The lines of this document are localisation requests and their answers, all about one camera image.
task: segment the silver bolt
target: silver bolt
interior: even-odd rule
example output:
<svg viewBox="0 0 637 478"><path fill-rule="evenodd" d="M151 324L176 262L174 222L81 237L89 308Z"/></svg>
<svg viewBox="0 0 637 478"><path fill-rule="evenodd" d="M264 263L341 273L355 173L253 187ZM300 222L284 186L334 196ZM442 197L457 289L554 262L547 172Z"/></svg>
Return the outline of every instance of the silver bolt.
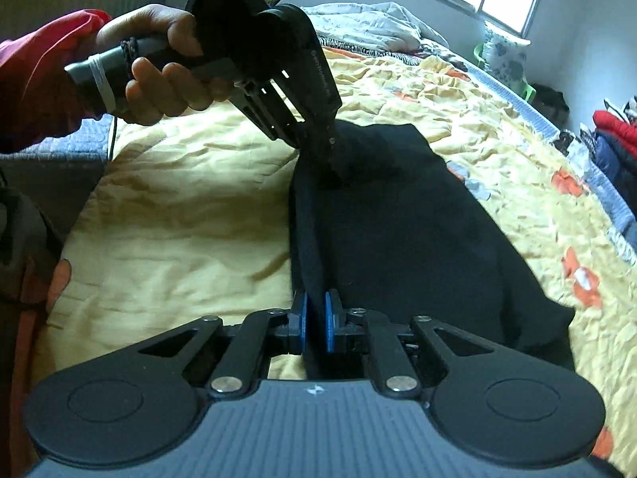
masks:
<svg viewBox="0 0 637 478"><path fill-rule="evenodd" d="M219 393L236 392L243 386L243 382L238 377L226 375L212 380L212 389Z"/></svg>
<svg viewBox="0 0 637 478"><path fill-rule="evenodd" d="M418 381L408 375L394 375L385 384L394 392L409 392L418 386Z"/></svg>

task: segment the black pants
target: black pants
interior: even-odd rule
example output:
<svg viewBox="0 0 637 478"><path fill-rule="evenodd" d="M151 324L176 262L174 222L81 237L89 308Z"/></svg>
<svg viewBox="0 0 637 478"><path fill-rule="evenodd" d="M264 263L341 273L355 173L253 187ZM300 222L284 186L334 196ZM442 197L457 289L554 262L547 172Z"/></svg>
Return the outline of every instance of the black pants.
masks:
<svg viewBox="0 0 637 478"><path fill-rule="evenodd" d="M339 178L302 150L290 193L292 285L307 290L313 320L324 321L324 293L336 289L345 308L401 324L426 314L573 369L574 312L544 295L414 126L339 122L332 166ZM321 338L311 338L310 377L334 375Z"/></svg>

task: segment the red clothing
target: red clothing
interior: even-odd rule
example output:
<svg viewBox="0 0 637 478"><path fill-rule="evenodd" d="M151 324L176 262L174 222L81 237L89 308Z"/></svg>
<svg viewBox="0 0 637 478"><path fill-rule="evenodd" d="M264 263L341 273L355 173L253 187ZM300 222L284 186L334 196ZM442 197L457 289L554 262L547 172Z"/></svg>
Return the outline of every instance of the red clothing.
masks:
<svg viewBox="0 0 637 478"><path fill-rule="evenodd" d="M102 10L79 10L0 44L0 152L68 135L82 118L93 118L64 67L76 60L82 41L109 20Z"/></svg>
<svg viewBox="0 0 637 478"><path fill-rule="evenodd" d="M621 145L637 158L637 126L626 124L607 111L593 113L593 122L598 129L616 136Z"/></svg>

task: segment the green chair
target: green chair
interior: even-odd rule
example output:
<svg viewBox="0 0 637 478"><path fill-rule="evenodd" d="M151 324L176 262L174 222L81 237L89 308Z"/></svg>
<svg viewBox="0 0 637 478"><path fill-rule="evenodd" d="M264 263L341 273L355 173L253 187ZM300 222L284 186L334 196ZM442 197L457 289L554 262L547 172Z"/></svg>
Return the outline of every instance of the green chair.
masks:
<svg viewBox="0 0 637 478"><path fill-rule="evenodd" d="M482 59L483 49L484 49L483 43L480 43L479 45L476 46L476 48L473 49L473 56L476 58L478 68L480 69L483 69L484 65L486 64L485 60ZM520 97L526 100L529 104L532 104L536 94L535 88L533 88L533 86L531 86L526 81L526 77L523 80L526 84L526 87L524 89L524 92L520 95Z"/></svg>

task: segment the person's hand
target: person's hand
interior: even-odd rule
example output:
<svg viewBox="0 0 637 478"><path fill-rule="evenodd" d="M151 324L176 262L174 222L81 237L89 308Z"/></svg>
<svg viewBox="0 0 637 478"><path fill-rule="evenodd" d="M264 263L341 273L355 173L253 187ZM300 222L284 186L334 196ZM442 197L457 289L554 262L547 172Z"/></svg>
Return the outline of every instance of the person's hand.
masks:
<svg viewBox="0 0 637 478"><path fill-rule="evenodd" d="M196 57L203 52L194 31L195 18L189 12L149 5L104 25L95 36L93 52L109 50L132 36L160 32L167 35L168 43L177 52ZM135 80L126 86L129 111L122 118L142 125L155 124L164 115L178 116L188 107L203 111L214 100L226 100L233 88L232 82L222 79L201 82L177 63L169 63L159 71L143 57L133 63L133 76Z"/></svg>

